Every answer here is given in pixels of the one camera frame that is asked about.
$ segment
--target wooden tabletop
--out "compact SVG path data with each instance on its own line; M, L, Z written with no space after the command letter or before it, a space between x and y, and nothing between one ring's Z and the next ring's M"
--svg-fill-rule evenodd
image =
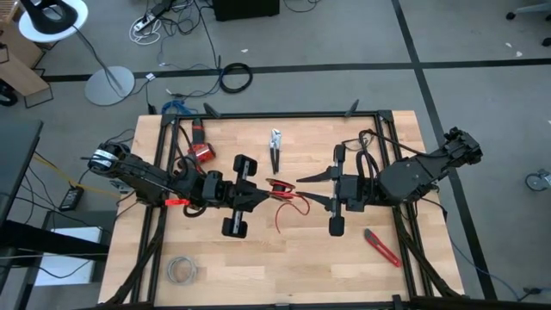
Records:
M423 151L424 144L413 111L394 111L400 142ZM160 116L141 116L136 127L132 152L153 162L159 132ZM182 125L190 131L190 121ZM207 142L214 146L217 158L203 165L205 171L218 170L224 178L235 181L233 158L243 153L258 161L258 172L249 178L259 188L269 189L271 172L268 141L272 128L282 132L280 173L276 178L296 183L332 165L333 147L342 140L354 139L360 130L373 128L370 117L243 119L204 121ZM165 143L163 167L166 166L170 130ZM382 167L380 147L375 139L368 147ZM392 148L388 147L393 161ZM355 153L347 152L344 172L356 174ZM301 183L297 190L331 195L331 183ZM438 201L436 194L427 198ZM124 201L122 211L133 203ZM407 300L402 268L390 264L368 245L363 230L369 227L399 257L399 246L390 208L367 206L365 213L344 212L343 237L328 233L330 214L311 201L307 216L286 206L279 215L281 234L274 216L281 203L265 201L252 214L245 214L249 224L246 239L233 239L220 233L222 219L231 217L230 209L209 209L197 219L183 215L182 208L169 208L156 306L200 306L232 304L320 303L390 301L399 294ZM297 207L306 205L297 202ZM145 208L138 205L124 213L113 231L100 301L113 295L128 276L138 253L139 237ZM158 210L153 215L156 220ZM451 288L462 293L461 279L449 242L441 210L425 201L418 202L418 225L426 257ZM198 273L195 282L177 286L168 281L167 263L177 256L195 260ZM150 265L145 269L142 300L149 283ZM422 292L415 259L412 267L418 292Z

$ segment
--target gray floor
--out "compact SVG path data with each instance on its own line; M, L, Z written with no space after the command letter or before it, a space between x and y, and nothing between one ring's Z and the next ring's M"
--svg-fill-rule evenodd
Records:
M288 0L297 7L302 1ZM540 46L551 36L546 14L505 14L531 1L499 2L419 0L402 1L418 55L423 62L491 59L551 58L551 49ZM83 28L98 53L111 65L132 71L174 70L159 68L159 44L135 46L127 38L130 23L143 14L145 1L88 1L90 17ZM314 11L295 14L282 7L279 16L235 22L216 22L211 12L205 19L223 64L241 61L251 66L321 65L343 63L409 62L406 44L390 1L324 0ZM164 45L164 62L181 67L195 63L212 65L204 30L176 36ZM61 41L40 63L47 75L90 74L98 69L83 44L74 37ZM548 219L551 192L534 193L523 184L524 176L548 168L551 151L551 109L548 65L472 69L425 70L430 91L444 129L453 126L469 131L481 144L482 163L459 170L489 270L506 280L517 292L524 286L550 287L551 250ZM243 80L230 77L231 82ZM159 78L149 86L149 101L158 107L170 100L165 89L187 92L208 90L215 77ZM144 83L138 80L137 85ZM45 122L39 152L71 176L84 171L78 158L90 155L105 139L134 127L146 114L145 92L109 108L84 98L84 82L53 83L52 102L26 110L22 104L1 108L0 120L38 118ZM34 96L29 100L38 100ZM360 99L359 109L415 110L428 149L436 139L413 70L319 71L257 74L252 86L239 95L222 92L207 99L189 100L192 108L209 102L220 112L329 111L344 110ZM65 183L48 169L33 164L58 201ZM31 178L37 189L39 184ZM109 189L100 177L85 182ZM450 237L468 254L452 191L442 184L441 199L449 210ZM113 210L108 197L86 193L82 210ZM14 219L24 220L29 206L16 205ZM43 213L35 211L32 223L39 225ZM466 292L482 297L474 268L457 255ZM10 274L21 280L22 270ZM501 300L514 300L499 282L494 286ZM36 288L29 309L90 307L99 284L63 288ZM46 304L45 296L53 300ZM15 292L4 290L0 307L10 309ZM551 294L529 297L551 302Z

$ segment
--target lamp base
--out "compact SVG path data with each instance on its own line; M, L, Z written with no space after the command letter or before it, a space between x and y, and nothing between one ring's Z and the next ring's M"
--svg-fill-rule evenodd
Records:
M109 106L126 99L132 92L135 85L134 75L130 70L122 66L110 66L109 71L116 79L120 88L113 78L101 69L94 73L86 82L84 95L92 103L100 106Z

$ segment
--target red handle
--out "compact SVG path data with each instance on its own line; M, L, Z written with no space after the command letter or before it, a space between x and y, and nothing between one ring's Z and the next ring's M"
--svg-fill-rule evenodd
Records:
M400 260L394 255L394 253L388 248L382 244L382 242L377 238L377 236L374 233L366 234L365 237L366 241L373 246L384 258L386 258L391 264L393 264L396 267L400 266Z

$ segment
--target red box cutter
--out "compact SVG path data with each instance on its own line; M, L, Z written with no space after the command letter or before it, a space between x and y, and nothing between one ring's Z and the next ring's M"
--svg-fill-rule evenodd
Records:
M371 230L369 230L369 228L365 229L365 231L363 232L363 237L390 263L392 263L396 267L400 266L400 261L396 257L396 255L394 255L392 251L388 250L388 248L384 244L382 244L379 238L377 238L377 236Z

